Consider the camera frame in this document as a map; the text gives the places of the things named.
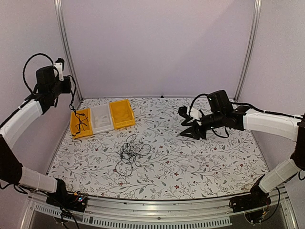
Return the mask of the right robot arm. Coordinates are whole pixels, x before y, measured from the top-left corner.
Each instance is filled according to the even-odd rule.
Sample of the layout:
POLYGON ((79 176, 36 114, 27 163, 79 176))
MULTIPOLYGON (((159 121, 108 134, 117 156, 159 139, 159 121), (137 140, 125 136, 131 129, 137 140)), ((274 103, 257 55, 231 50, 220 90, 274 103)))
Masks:
POLYGON ((196 140, 206 139, 208 130, 217 128, 232 128, 240 131, 258 131, 277 135, 295 142, 295 149, 289 159, 278 164, 273 170, 259 178, 252 187, 251 194, 246 198, 250 208, 258 207, 264 202, 265 194, 278 185, 287 182, 305 168, 305 117, 261 110, 248 103, 231 102, 225 90, 206 94, 211 114, 204 115, 203 111, 191 105, 181 106, 179 116, 184 118, 182 125, 186 129, 180 136, 196 140))

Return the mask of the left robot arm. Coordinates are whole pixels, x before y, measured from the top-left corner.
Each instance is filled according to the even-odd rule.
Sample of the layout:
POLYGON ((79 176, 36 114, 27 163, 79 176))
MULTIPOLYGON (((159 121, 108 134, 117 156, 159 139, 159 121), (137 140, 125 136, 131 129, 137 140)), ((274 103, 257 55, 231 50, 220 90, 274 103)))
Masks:
POLYGON ((58 181, 26 168, 18 161, 12 149, 24 131, 51 107, 56 106, 61 94, 71 92, 71 81, 63 75, 61 62, 36 71, 36 90, 0 126, 0 178, 13 184, 52 193, 52 199, 60 207, 67 207, 71 197, 58 189, 58 181))

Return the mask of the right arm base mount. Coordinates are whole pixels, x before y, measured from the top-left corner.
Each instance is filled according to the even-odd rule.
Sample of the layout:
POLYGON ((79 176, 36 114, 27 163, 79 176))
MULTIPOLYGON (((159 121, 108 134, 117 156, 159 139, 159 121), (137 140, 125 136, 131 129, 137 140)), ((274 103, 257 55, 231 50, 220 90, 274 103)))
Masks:
POLYGON ((229 207, 234 213, 265 206, 266 210, 260 209, 245 214, 246 220, 252 224, 261 223, 263 221, 269 210, 270 204, 271 199, 269 194, 264 193, 258 186, 252 187, 249 194, 232 197, 229 201, 229 207))

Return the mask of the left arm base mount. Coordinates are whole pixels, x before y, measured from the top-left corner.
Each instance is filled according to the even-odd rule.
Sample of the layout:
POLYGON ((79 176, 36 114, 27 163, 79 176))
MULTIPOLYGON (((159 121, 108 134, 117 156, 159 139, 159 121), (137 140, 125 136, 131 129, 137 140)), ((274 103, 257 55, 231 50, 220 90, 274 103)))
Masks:
POLYGON ((80 191, 68 192, 63 180, 56 178, 57 189, 55 193, 47 193, 46 203, 67 210, 84 212, 87 206, 87 197, 80 191))

